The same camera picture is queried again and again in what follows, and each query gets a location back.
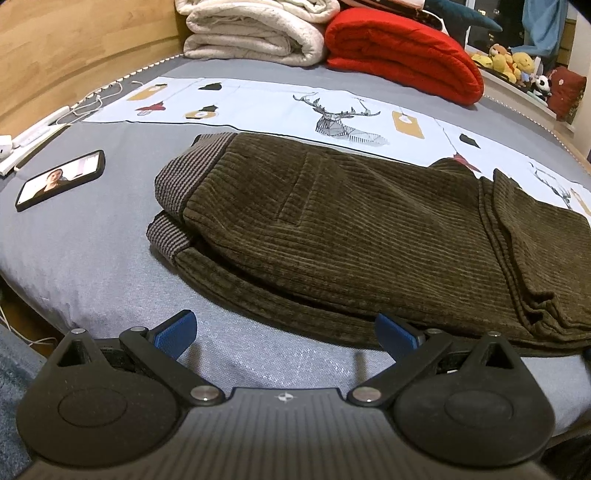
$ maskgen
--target person on phone screen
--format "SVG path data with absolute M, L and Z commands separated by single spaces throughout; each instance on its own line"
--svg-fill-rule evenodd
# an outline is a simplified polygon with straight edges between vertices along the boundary
M 47 176 L 45 186 L 42 189 L 40 189 L 35 195 L 33 195 L 33 198 L 39 197 L 39 195 L 43 195 L 45 192 L 49 192 L 50 190 L 53 190 L 54 188 L 59 187 L 60 185 L 65 185 L 66 183 L 68 183 L 70 180 L 65 178 L 63 175 L 64 171 L 61 168 L 57 168 L 54 171 L 52 171 Z

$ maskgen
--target red cushion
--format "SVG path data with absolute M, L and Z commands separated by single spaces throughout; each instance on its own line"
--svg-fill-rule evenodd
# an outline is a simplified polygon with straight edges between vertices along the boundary
M 587 77 L 571 72 L 566 67 L 558 67 L 548 74 L 548 78 L 552 80 L 552 96 L 548 97 L 548 108 L 562 121 L 587 85 Z

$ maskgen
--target wooden bed frame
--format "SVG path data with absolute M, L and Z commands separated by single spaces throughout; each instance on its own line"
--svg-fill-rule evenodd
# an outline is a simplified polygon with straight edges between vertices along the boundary
M 183 51 L 173 0 L 0 5 L 0 135 L 13 137 L 106 83 Z

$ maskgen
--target ribbed waistband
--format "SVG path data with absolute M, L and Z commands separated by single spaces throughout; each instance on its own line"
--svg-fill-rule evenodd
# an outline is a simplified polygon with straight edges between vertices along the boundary
M 146 236 L 152 246 L 173 265 L 174 257 L 188 248 L 194 237 L 166 212 L 160 212 L 154 217 Z
M 197 186 L 230 144 L 235 133 L 204 134 L 187 151 L 171 160 L 154 181 L 156 199 L 175 220 L 183 223 L 183 210 Z

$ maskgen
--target red quilt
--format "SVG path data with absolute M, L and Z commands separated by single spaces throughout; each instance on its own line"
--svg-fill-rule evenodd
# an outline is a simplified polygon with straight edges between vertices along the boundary
M 452 38 L 414 20 L 370 8 L 349 8 L 326 29 L 328 64 L 384 77 L 461 105 L 482 98 L 476 64 Z

